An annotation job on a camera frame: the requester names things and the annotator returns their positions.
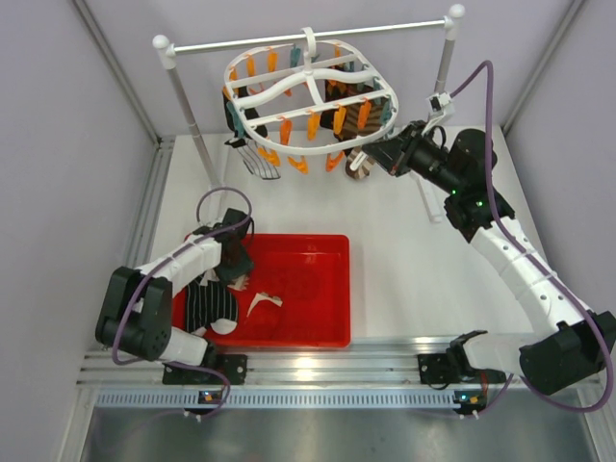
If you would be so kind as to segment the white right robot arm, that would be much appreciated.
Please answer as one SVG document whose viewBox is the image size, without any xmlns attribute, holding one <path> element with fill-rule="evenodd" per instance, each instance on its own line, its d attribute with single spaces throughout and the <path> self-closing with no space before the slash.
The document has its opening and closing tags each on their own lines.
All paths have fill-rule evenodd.
<svg viewBox="0 0 616 462">
<path fill-rule="evenodd" d="M 615 318 L 594 313 L 573 295 L 536 252 L 509 203 L 487 183 L 496 164 L 485 151 L 486 134 L 458 133 L 451 147 L 424 134 L 420 121 L 396 136 L 364 146 L 389 174 L 414 172 L 447 193 L 446 217 L 495 270 L 523 308 L 529 334 L 476 330 L 451 342 L 449 370 L 472 381 L 483 370 L 515 374 L 536 392 L 551 396 L 604 371 L 615 344 Z"/>
</svg>

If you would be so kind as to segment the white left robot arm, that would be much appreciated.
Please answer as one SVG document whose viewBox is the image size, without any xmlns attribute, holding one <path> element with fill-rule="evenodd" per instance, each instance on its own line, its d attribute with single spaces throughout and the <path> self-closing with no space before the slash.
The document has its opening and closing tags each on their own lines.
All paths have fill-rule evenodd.
<svg viewBox="0 0 616 462">
<path fill-rule="evenodd" d="M 253 270 L 243 240 L 250 215 L 228 209 L 222 220 L 197 228 L 169 254 L 110 278 L 95 327 L 98 343 L 132 361 L 184 364 L 197 382 L 217 373 L 215 345 L 205 335 L 233 332 L 240 304 L 232 285 Z"/>
</svg>

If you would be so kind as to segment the white clip sock hanger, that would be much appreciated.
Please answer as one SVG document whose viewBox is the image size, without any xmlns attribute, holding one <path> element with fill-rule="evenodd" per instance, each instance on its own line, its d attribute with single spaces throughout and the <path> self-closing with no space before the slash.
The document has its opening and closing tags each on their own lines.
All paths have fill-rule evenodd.
<svg viewBox="0 0 616 462">
<path fill-rule="evenodd" d="M 367 84 L 373 90 L 325 102 L 324 83 Z M 398 115 L 394 89 L 355 47 L 339 40 L 319 40 L 305 27 L 295 43 L 270 44 L 244 51 L 223 73 L 223 87 L 231 97 L 247 134 L 260 145 L 258 152 L 278 170 L 283 162 L 306 174 L 308 160 L 323 156 L 328 170 L 345 157 L 345 151 L 390 135 Z M 375 98 L 390 98 L 392 117 L 377 133 L 338 141 L 330 129 L 320 127 L 321 114 L 339 106 L 335 128 L 343 123 L 345 106 Z"/>
</svg>

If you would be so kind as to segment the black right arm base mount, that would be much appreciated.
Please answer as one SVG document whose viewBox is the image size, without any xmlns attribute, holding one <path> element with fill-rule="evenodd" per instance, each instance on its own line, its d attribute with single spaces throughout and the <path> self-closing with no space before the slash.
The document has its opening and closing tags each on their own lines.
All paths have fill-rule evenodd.
<svg viewBox="0 0 616 462">
<path fill-rule="evenodd" d="M 445 353 L 419 354 L 417 360 L 423 385 L 443 390 L 462 381 L 459 370 Z"/>
</svg>

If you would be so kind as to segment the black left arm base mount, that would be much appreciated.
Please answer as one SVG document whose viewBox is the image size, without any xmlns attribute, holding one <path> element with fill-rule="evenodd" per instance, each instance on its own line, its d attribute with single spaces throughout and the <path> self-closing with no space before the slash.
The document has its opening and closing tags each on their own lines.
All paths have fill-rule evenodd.
<svg viewBox="0 0 616 462">
<path fill-rule="evenodd" d="M 221 354 L 213 369 L 223 374 L 231 385 L 244 385 L 247 372 L 247 356 L 243 354 Z M 204 372 L 165 366 L 162 383 L 165 385 L 219 385 L 217 376 Z"/>
</svg>

